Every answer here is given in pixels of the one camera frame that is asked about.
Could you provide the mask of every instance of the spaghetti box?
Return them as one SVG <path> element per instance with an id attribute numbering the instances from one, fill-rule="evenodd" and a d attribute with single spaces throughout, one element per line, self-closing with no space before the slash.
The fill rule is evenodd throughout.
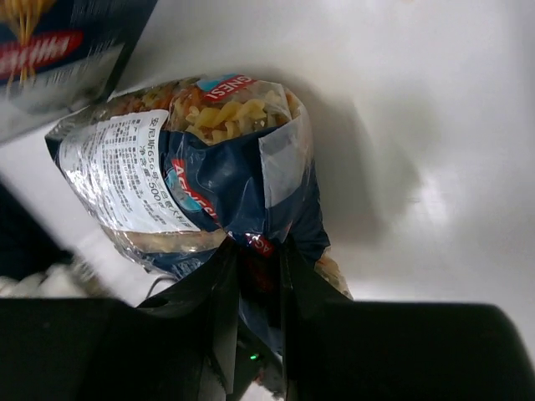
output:
<path id="1" fill-rule="evenodd" d="M 2 0 L 0 142 L 107 99 L 157 0 Z"/>

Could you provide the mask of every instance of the agnesi logo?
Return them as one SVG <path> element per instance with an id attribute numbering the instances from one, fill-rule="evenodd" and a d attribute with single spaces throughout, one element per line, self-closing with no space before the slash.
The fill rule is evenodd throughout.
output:
<path id="1" fill-rule="evenodd" d="M 52 32 L 35 36 L 24 46 L 18 42 L 3 44 L 0 46 L 0 78 L 67 57 L 82 43 L 83 36 L 79 31 Z"/>
<path id="2" fill-rule="evenodd" d="M 210 215 L 211 217 L 214 218 L 214 220 L 217 221 L 216 211 L 214 210 L 214 207 L 210 203 L 210 201 L 206 199 L 204 196 L 202 196 L 201 194 L 198 194 L 197 192 L 195 192 L 187 183 L 186 163 L 184 162 L 184 160 L 173 159 L 172 163 L 173 163 L 173 167 L 175 168 L 176 175 L 178 176 L 178 182 L 180 183 L 182 190 L 188 196 L 190 196 L 195 202 L 197 202 L 202 207 L 202 209 L 204 209 L 204 211 L 208 213 L 208 215 Z"/>
<path id="3" fill-rule="evenodd" d="M 204 99 L 211 101 L 221 100 L 226 98 L 229 94 L 233 94 L 255 82 L 257 82 L 255 79 L 246 77 L 245 75 L 234 75 L 217 84 L 214 89 L 204 95 Z"/>
<path id="4" fill-rule="evenodd" d="M 273 253 L 274 247 L 272 243 L 269 242 L 263 236 L 255 234 L 246 234 L 245 237 L 247 238 L 249 246 L 251 246 L 252 249 L 258 252 L 260 255 L 268 257 L 271 256 L 271 254 Z"/>

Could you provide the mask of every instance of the nutrition label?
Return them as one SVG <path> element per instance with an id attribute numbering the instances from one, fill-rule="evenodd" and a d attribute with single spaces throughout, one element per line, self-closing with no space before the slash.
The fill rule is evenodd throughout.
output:
<path id="1" fill-rule="evenodd" d="M 100 222 L 117 231 L 199 231 L 171 198 L 158 140 L 166 110 L 114 117 L 72 133 L 59 163 Z"/>

